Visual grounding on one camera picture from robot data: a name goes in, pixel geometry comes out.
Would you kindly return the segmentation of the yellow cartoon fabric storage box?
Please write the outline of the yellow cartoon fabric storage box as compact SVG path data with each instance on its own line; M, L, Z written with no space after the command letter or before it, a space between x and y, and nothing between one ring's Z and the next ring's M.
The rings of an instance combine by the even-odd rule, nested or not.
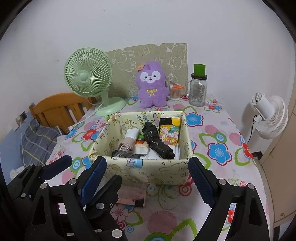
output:
M159 126L159 118L163 115L177 116L181 119L176 148L179 153L178 159L146 159L143 157L136 159L112 156L112 153L119 148L127 130L132 128L142 130L147 121ZM187 181L188 162L192 155L191 140L184 112L144 111L111 115L91 147L88 157L91 162L95 162L99 156L104 157L107 162L105 175L107 177L114 174L120 175L126 184L148 184L151 181L159 181L164 185L181 185Z

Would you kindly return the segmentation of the orange small scissors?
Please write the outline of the orange small scissors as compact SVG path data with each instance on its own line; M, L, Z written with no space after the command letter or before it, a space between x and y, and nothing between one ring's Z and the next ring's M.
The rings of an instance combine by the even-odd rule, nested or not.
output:
M185 89L185 88L181 85L178 85L178 84L170 84L170 89L178 90L178 89Z

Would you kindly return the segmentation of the wooden bed headboard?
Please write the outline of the wooden bed headboard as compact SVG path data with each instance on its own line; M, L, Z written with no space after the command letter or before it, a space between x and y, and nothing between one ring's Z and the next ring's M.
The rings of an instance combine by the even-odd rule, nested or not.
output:
M58 127L63 133L69 133L69 126L74 125L84 116L85 111L96 103L94 97L84 98L74 93L60 93L47 97L38 104L31 104L29 110L39 124Z

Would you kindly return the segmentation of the wall power socket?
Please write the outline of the wall power socket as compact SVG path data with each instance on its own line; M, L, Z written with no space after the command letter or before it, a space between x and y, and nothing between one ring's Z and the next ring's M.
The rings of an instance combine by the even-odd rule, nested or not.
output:
M25 112L21 113L20 117L22 120L25 120L27 118L27 114Z

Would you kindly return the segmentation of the beige door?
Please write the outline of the beige door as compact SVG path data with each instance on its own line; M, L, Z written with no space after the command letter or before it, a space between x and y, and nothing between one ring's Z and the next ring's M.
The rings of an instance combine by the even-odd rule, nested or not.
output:
M290 51L289 67L283 64L271 68L269 85L272 95L279 95L287 104L288 121L285 130L276 137L263 154L263 171L269 223L278 227L295 216L295 43Z

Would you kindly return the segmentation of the pink wet wipes pack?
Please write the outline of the pink wet wipes pack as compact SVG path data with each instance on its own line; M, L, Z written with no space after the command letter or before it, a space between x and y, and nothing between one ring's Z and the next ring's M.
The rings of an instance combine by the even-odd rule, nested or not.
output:
M146 202L146 190L132 187L132 186L122 186L118 192L119 204L131 205L134 207L145 207Z

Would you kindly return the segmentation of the grey plaid pillow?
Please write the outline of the grey plaid pillow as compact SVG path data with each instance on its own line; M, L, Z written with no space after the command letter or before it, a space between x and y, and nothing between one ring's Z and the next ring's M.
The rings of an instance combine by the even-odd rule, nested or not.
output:
M46 164L57 143L57 137L61 133L58 126L52 128L39 124L36 119L31 120L20 145L20 157L23 165L27 167L31 164L35 166Z

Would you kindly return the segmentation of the green desk fan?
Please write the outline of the green desk fan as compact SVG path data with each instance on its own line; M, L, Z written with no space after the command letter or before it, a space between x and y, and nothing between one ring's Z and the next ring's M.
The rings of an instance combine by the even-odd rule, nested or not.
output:
M66 61L64 79L68 87L78 96L93 98L100 96L102 103L95 108L97 116L112 115L125 107L121 97L109 97L112 83L112 66L107 54L96 48L81 48Z

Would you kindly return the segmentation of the purple plush bunny toy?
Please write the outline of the purple plush bunny toy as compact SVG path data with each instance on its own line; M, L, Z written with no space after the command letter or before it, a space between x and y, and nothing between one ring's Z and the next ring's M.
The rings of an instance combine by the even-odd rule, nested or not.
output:
M166 87L166 74L157 61L151 61L138 71L136 77L137 97L141 108L163 108L167 104L169 90Z

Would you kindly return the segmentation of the green cup on jar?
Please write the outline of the green cup on jar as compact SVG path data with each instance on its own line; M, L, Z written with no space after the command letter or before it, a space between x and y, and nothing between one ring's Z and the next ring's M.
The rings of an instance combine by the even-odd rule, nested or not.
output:
M206 75L206 65L204 64L194 64L193 69L194 69L193 74L195 76L203 77Z

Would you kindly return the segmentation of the glass mason jar mug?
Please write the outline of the glass mason jar mug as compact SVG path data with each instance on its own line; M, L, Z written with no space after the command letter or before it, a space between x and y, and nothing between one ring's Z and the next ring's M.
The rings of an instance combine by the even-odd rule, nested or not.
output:
M189 96L189 104L203 107L206 101L207 75L191 74L191 80L186 82L185 93Z

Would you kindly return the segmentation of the white standing fan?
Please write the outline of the white standing fan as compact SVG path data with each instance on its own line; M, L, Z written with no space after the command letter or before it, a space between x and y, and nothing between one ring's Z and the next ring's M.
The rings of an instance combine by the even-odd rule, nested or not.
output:
M251 99L251 105L258 113L255 130L261 138L271 140L284 131L288 122L288 109L280 96L266 97L262 92L257 92Z

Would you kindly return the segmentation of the yellow cartoon tissue pack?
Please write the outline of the yellow cartoon tissue pack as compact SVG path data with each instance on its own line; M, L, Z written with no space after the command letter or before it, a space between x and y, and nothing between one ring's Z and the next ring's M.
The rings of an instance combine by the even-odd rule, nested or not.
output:
M164 116L159 119L159 137L169 146L176 146L179 140L181 119L177 116Z

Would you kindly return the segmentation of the black plastic bag bundle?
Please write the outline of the black plastic bag bundle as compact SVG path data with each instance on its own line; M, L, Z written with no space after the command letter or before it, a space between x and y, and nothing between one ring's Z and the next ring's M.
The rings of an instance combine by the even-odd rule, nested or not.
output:
M173 149L166 145L159 137L156 126L149 121L144 124L142 133L149 147L154 150L161 158L169 160L174 159Z

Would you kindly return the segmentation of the white and beige sock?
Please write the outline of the white and beige sock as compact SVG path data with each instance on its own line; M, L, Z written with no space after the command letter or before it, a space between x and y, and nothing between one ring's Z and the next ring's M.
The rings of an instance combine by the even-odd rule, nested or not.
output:
M132 128L126 131L126 134L119 144L119 149L124 152L132 150L140 130L138 128Z

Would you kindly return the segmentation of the cotton swab container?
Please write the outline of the cotton swab container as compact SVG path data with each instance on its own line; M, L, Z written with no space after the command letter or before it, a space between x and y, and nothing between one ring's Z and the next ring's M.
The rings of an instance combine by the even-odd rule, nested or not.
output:
M178 101L180 98L181 98L181 89L178 89L178 90L170 89L170 100Z

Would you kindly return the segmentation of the green cartoon puzzle board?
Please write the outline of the green cartoon puzzle board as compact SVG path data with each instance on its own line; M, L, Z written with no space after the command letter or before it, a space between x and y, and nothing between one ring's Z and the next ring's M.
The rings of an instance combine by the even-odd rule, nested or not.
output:
M151 61L160 63L166 81L184 85L188 80L188 46L186 43L145 44L107 52L112 64L109 97L136 97L135 83L140 66Z

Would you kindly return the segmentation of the grey gloves bundle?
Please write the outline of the grey gloves bundle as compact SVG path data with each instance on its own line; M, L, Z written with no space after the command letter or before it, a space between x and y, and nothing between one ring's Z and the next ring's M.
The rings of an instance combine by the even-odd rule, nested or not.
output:
M122 150L115 150L114 152L112 152L112 157L139 159L140 157L142 157L142 155L141 154L134 154L132 152L126 152L126 151L122 151Z

